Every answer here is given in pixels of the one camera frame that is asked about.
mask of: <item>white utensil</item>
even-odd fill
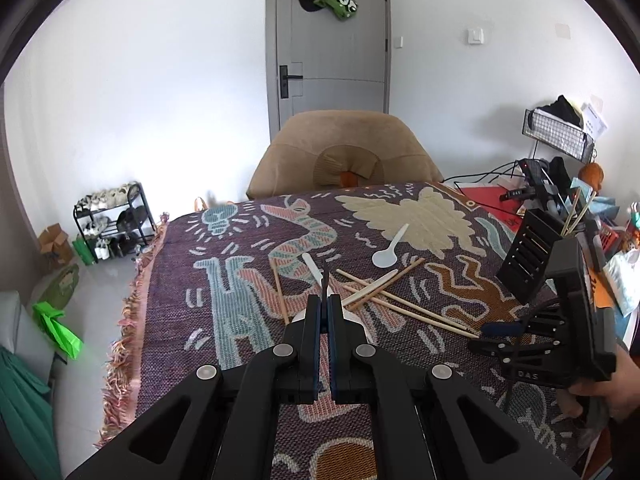
[[[342,300],[342,306],[347,306],[348,304],[353,303],[354,301],[358,301],[360,298],[364,298],[367,294],[369,294],[372,290],[376,290],[383,283],[388,282],[392,277],[394,277],[398,273],[398,269],[394,269],[391,272],[386,273],[382,278],[378,278],[375,282],[369,283],[364,288],[361,288],[358,292],[351,294],[345,300]]]
[[[320,272],[320,269],[318,269],[318,266],[316,265],[315,261],[311,257],[311,254],[302,253],[302,259],[305,261],[306,266],[311,271],[311,275],[315,278],[316,282],[318,282],[318,285],[320,285],[320,287],[322,288],[322,272]],[[332,290],[331,286],[327,286],[326,294],[327,296],[334,294],[334,291]],[[301,310],[299,313],[297,313],[294,316],[293,321],[300,321],[301,319],[305,319],[305,314],[306,314],[306,308],[304,310]],[[366,326],[364,326],[364,323],[358,317],[357,314],[354,314],[353,312],[349,312],[346,308],[343,307],[342,317],[348,321],[353,321],[355,323],[362,325],[364,329],[364,335],[367,338],[367,341],[369,343],[373,343],[373,338],[369,333],[369,329]]]
[[[402,239],[404,232],[409,227],[409,224],[404,224],[394,239],[391,240],[389,247],[383,251],[378,251],[373,254],[371,261],[376,267],[380,267],[380,269],[386,269],[387,267],[391,267],[393,264],[398,261],[398,257],[396,256],[396,245]]]

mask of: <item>green panda bag hanging on door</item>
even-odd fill
[[[358,10],[358,5],[353,0],[315,0],[319,7],[329,7],[339,20],[346,20]]]

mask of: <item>human hand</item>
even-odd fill
[[[603,397],[609,413],[617,422],[622,422],[640,407],[640,368],[625,349],[616,349],[616,371],[610,381],[600,383],[580,379],[568,390],[556,390],[558,406],[572,418],[582,415],[582,405],[575,396]]]

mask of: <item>white plastic bag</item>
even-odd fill
[[[624,317],[640,303],[640,249],[617,253],[604,267],[604,275],[618,300]]]

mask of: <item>door frame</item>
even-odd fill
[[[266,15],[264,20],[266,39],[266,68],[267,68],[267,108],[269,111],[270,140],[280,131],[280,111],[278,108],[278,52],[276,28],[276,2],[266,0]],[[391,0],[386,0],[386,56],[385,56],[385,103],[383,112],[389,112],[389,86],[391,78]]]

